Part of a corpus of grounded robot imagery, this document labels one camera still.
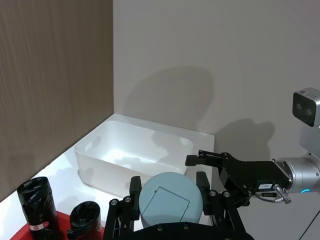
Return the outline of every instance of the cable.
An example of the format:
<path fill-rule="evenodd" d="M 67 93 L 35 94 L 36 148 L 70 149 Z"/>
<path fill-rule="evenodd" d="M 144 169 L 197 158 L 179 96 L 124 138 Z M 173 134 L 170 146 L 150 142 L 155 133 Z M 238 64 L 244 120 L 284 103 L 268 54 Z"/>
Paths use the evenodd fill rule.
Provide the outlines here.
<path fill-rule="evenodd" d="M 263 197 L 261 197 L 259 194 L 255 194 L 255 196 L 260 199 L 261 201 L 264 201 L 264 202 L 267 202 L 267 203 L 272 203 L 272 204 L 275 204 L 276 201 L 275 200 L 269 200 L 269 199 L 265 199 Z"/>

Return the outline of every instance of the black trash bag roll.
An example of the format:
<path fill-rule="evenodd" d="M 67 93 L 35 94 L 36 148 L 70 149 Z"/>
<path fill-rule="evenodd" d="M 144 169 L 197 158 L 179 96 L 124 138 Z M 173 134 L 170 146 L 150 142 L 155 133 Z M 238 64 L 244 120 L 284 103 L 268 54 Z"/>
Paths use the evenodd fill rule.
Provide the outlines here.
<path fill-rule="evenodd" d="M 34 240 L 62 240 L 48 178 L 36 177 L 17 188 L 23 214 Z"/>
<path fill-rule="evenodd" d="M 94 201 L 76 206 L 70 215 L 71 229 L 66 231 L 69 240 L 101 240 L 100 207 Z"/>

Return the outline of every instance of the white wall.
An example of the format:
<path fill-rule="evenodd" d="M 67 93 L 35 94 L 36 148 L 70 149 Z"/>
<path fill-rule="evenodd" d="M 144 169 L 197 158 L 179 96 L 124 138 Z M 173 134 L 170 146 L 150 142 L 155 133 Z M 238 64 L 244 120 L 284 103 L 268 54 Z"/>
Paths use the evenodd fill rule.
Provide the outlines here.
<path fill-rule="evenodd" d="M 319 0 L 116 0 L 115 112 L 213 133 L 244 161 L 300 156 L 292 95 L 320 89 L 319 13 Z"/>

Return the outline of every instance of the red surface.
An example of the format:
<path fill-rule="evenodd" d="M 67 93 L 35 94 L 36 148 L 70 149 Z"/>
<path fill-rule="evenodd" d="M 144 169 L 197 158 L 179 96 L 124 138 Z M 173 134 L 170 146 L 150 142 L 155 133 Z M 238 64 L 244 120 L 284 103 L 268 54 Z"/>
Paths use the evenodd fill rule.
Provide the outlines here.
<path fill-rule="evenodd" d="M 70 216 L 64 214 L 62 212 L 57 211 L 59 226 L 61 231 L 64 234 L 64 239 L 68 240 L 67 238 L 67 230 L 70 229 Z M 24 225 L 10 240 L 33 240 L 29 231 L 29 225 Z"/>

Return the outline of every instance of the white plastic bin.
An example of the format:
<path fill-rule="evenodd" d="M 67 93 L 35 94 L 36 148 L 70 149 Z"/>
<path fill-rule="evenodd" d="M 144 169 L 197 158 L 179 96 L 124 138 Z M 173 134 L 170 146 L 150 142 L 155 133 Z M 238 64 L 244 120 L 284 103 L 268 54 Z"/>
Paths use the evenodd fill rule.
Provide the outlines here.
<path fill-rule="evenodd" d="M 85 184 L 124 197 L 133 176 L 141 176 L 143 185 L 160 173 L 185 174 L 186 156 L 193 147 L 183 137 L 106 121 L 81 139 L 74 151 Z"/>

